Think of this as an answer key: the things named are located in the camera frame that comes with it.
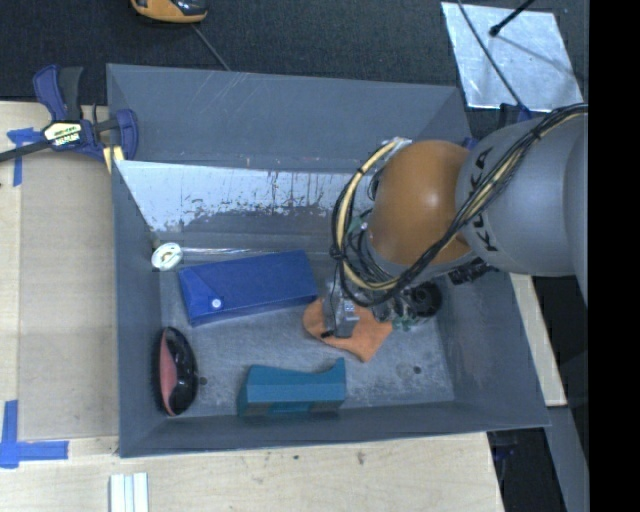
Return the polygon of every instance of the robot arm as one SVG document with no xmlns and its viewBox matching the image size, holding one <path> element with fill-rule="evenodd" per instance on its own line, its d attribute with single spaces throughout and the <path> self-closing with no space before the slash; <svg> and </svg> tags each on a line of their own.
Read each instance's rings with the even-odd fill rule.
<svg viewBox="0 0 640 512">
<path fill-rule="evenodd" d="M 414 291 L 422 290 L 423 299 L 430 295 L 435 306 L 436 277 L 449 275 L 456 283 L 495 268 L 575 274 L 586 302 L 587 111 L 587 105 L 572 105 L 508 126 L 472 151 L 444 141 L 384 145 L 334 208 L 332 255 L 341 300 L 379 319 L 407 308 L 430 316 L 434 307 L 417 311 Z M 374 169 L 373 206 L 354 217 L 355 190 Z M 334 298 L 325 319 L 332 331 L 348 333 L 333 325 L 332 312 L 343 305 Z M 353 325 L 353 315 L 349 321 Z"/>
</svg>

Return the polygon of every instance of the blue foam block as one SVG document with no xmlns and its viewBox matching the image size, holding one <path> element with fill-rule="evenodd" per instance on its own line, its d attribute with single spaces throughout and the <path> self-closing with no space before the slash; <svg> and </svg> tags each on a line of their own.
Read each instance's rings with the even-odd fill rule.
<svg viewBox="0 0 640 512">
<path fill-rule="evenodd" d="M 237 398 L 239 416 L 336 411 L 347 393 L 344 358 L 323 373 L 254 365 Z"/>
</svg>

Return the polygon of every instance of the wooden board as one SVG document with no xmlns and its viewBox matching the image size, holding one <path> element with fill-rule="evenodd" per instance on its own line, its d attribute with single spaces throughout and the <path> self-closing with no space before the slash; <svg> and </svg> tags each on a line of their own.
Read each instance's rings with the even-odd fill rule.
<svg viewBox="0 0 640 512">
<path fill-rule="evenodd" d="M 135 461 L 74 443 L 71 461 L 0 473 L 0 510 L 102 512 L 109 476 L 138 472 L 152 511 L 504 510 L 482 434 Z"/>
<path fill-rule="evenodd" d="M 15 104 L 0 106 L 2 133 L 46 125 L 43 106 L 18 105 L 19 116 Z M 12 168 L 13 162 L 2 166 L 5 173 Z M 23 158 L 19 188 L 6 183 L 5 193 L 17 194 L 21 206 L 21 229 L 13 226 L 20 237 L 20 293 L 13 302 L 20 307 L 18 436 L 117 434 L 109 174 L 90 158 L 42 151 Z"/>
<path fill-rule="evenodd" d="M 531 355 L 536 365 L 545 403 L 547 407 L 567 405 L 567 397 L 533 280 L 531 276 L 511 274 L 511 282 L 531 346 Z"/>
<path fill-rule="evenodd" d="M 20 122 L 13 110 L 0 106 L 0 124 L 11 126 Z M 0 151 L 11 149 L 13 144 L 0 135 Z M 0 400 L 13 400 L 18 384 L 18 338 L 20 300 L 20 188 L 14 188 L 13 165 L 0 164 Z"/>
</svg>

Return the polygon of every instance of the black cable on floor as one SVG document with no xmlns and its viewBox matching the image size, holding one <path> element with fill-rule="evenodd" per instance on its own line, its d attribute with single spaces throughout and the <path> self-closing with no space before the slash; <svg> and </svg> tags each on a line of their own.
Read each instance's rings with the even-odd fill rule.
<svg viewBox="0 0 640 512">
<path fill-rule="evenodd" d="M 196 27 L 194 24 L 191 24 L 191 28 L 195 31 L 196 34 L 198 34 L 198 37 L 200 39 L 202 39 L 202 42 L 206 45 L 207 48 L 209 48 L 209 51 L 213 54 L 213 56 L 218 59 L 218 62 L 220 62 L 220 64 L 222 64 L 222 67 L 227 70 L 227 71 L 231 71 L 231 68 L 227 65 L 227 63 L 222 59 L 222 57 L 220 57 L 220 54 L 216 51 L 216 49 L 211 45 L 211 43 L 207 40 L 207 38 L 205 37 L 205 35 L 200 32 L 200 29 L 198 29 L 198 27 Z"/>
</svg>

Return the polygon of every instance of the black cable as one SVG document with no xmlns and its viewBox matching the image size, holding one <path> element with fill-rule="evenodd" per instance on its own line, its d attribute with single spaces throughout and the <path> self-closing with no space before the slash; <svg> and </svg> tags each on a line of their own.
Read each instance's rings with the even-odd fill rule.
<svg viewBox="0 0 640 512">
<path fill-rule="evenodd" d="M 220 55 L 218 54 L 218 52 L 216 51 L 216 49 L 212 46 L 212 44 L 207 40 L 207 38 L 204 36 L 204 34 L 202 32 L 200 32 L 200 30 L 198 29 L 198 27 L 196 27 L 194 24 L 191 24 L 191 28 L 195 31 L 196 34 L 198 34 L 198 37 L 200 39 L 202 39 L 202 42 L 206 45 L 207 48 L 209 48 L 209 51 L 213 54 L 213 56 L 218 59 L 218 62 L 220 62 L 220 64 L 222 64 L 222 67 L 227 70 L 227 71 L 231 71 L 231 68 L 227 65 L 227 63 L 222 59 L 222 57 L 220 57 Z"/>
<path fill-rule="evenodd" d="M 375 281 L 376 276 L 375 272 L 372 271 L 372 268 L 367 268 L 368 263 L 366 261 L 366 257 L 364 257 L 364 251 L 357 251 L 358 258 L 358 266 L 355 266 L 348 257 L 346 252 L 346 248 L 351 246 L 350 239 L 348 237 L 348 233 L 345 230 L 344 239 L 342 240 L 343 249 L 342 253 L 336 254 L 337 251 L 333 251 L 332 256 L 335 259 L 338 259 L 338 263 L 343 262 L 344 264 L 340 265 L 340 282 L 342 284 L 342 288 L 345 294 L 356 304 L 362 307 L 371 307 L 394 297 L 398 292 L 404 289 L 406 286 L 410 285 L 421 273 L 422 271 L 433 261 L 433 259 L 438 255 L 441 249 L 443 249 L 449 241 L 462 229 L 465 227 L 471 220 L 476 218 L 480 213 L 482 213 L 502 192 L 506 184 L 513 177 L 513 174 L 518 169 L 520 162 L 527 155 L 529 149 L 533 144 L 535 144 L 538 140 L 540 140 L 541 136 L 546 134 L 549 130 L 563 123 L 568 117 L 574 116 L 576 114 L 585 114 L 588 111 L 588 105 L 584 103 L 579 103 L 575 105 L 569 105 L 566 107 L 560 107 L 549 114 L 547 114 L 540 123 L 538 123 L 531 130 L 526 132 L 523 136 L 521 136 L 512 146 L 502 155 L 502 157 L 496 162 L 493 168 L 487 173 L 487 175 L 480 181 L 475 191 L 467 198 L 467 200 L 460 207 L 454 220 L 451 222 L 450 226 L 446 230 L 445 234 L 438 240 L 435 244 L 429 247 L 418 260 L 409 267 L 406 271 L 404 271 L 399 277 L 397 282 L 393 287 L 387 290 L 363 290 L 359 289 L 360 293 L 363 292 L 366 295 L 366 299 L 363 299 L 354 293 L 350 288 L 350 282 L 347 280 L 344 265 L 348 265 L 350 270 L 353 271 L 356 275 L 361 278 L 369 277 L 373 278 L 371 281 Z M 518 153 L 517 158 L 513 163 L 510 164 L 509 167 L 505 167 L 512 157 Z M 505 169 L 505 172 L 498 176 L 497 181 L 494 182 L 496 178 L 496 174 L 499 170 Z M 352 180 L 349 180 L 347 186 L 340 193 L 336 204 L 334 205 L 334 209 L 332 212 L 332 237 L 334 247 L 338 247 L 337 244 L 337 232 L 336 232 L 336 221 L 337 221 L 337 212 L 340 208 L 342 201 L 344 200 L 344 196 L 346 194 L 346 190 L 349 188 L 349 185 Z M 481 200 L 481 205 L 479 208 L 475 210 L 471 210 L 474 207 L 474 204 L 478 200 L 480 193 L 485 192 L 485 188 L 488 188 L 489 195 L 485 196 L 484 199 Z M 355 197 L 355 193 L 351 195 L 350 201 L 353 202 L 353 198 Z"/>
<path fill-rule="evenodd" d="M 500 68 L 498 67 L 498 64 L 496 64 L 496 62 L 493 60 L 493 57 L 489 53 L 489 50 L 487 49 L 487 47 L 482 42 L 482 39 L 480 39 L 480 35 L 478 34 L 478 32 L 476 31 L 476 28 L 471 23 L 471 19 L 469 18 L 469 15 L 467 14 L 467 11 L 463 7 L 462 2 L 460 0 L 458 0 L 458 7 L 460 7 L 460 12 L 462 12 L 462 15 L 464 16 L 464 19 L 466 20 L 467 25 L 469 25 L 469 28 L 471 29 L 471 32 L 473 32 L 473 35 L 476 38 L 476 41 L 478 41 L 478 44 L 480 45 L 480 48 L 482 48 L 482 51 L 487 56 L 487 59 L 489 59 L 489 62 L 491 63 L 491 66 L 493 66 L 493 69 L 498 74 L 498 77 L 500 78 L 500 80 L 502 80 L 502 83 L 508 89 L 509 94 L 511 94 L 511 96 L 513 96 L 513 99 L 516 100 L 517 106 L 520 107 L 521 109 L 529 110 L 525 106 L 525 104 L 522 103 L 522 100 L 516 94 L 516 91 L 513 90 L 513 87 L 511 87 L 511 84 L 509 84 L 509 82 L 507 81 L 505 76 L 502 74 L 502 71 L 500 71 Z"/>
<path fill-rule="evenodd" d="M 351 234 L 347 239 L 347 245 L 352 250 L 352 252 L 358 258 L 358 262 L 360 263 L 358 270 L 362 270 L 363 272 L 357 272 L 361 279 L 366 278 L 368 281 L 377 280 L 377 281 L 388 281 L 393 279 L 393 276 L 384 271 L 374 260 L 370 257 L 368 251 L 364 251 L 362 248 L 362 240 L 365 235 L 365 231 L 361 230 L 357 234 Z M 357 245 L 354 245 L 353 241 L 357 239 Z"/>
<path fill-rule="evenodd" d="M 498 23 L 497 25 L 494 25 L 493 27 L 491 27 L 491 29 L 489 30 L 489 35 L 491 35 L 493 37 L 497 36 L 500 33 L 500 31 L 508 23 L 511 22 L 511 20 L 513 20 L 514 18 L 519 16 L 522 11 L 524 11 L 527 7 L 529 7 L 535 1 L 536 0 L 527 0 L 520 7 L 518 7 L 515 11 L 513 11 L 511 14 L 509 14 L 509 16 L 507 16 L 505 19 L 503 19 L 500 23 Z"/>
<path fill-rule="evenodd" d="M 320 334 L 321 338 L 328 338 L 329 336 L 333 336 L 335 333 L 335 328 L 338 325 L 338 318 L 336 317 L 336 310 L 333 307 L 333 294 L 336 290 L 336 281 L 338 280 L 338 267 L 340 266 L 339 262 L 336 262 L 336 268 L 333 271 L 333 284 L 331 285 L 331 293 L 329 294 L 329 305 L 331 306 L 331 313 L 333 314 L 333 329 L 327 329 L 323 333 Z"/>
</svg>

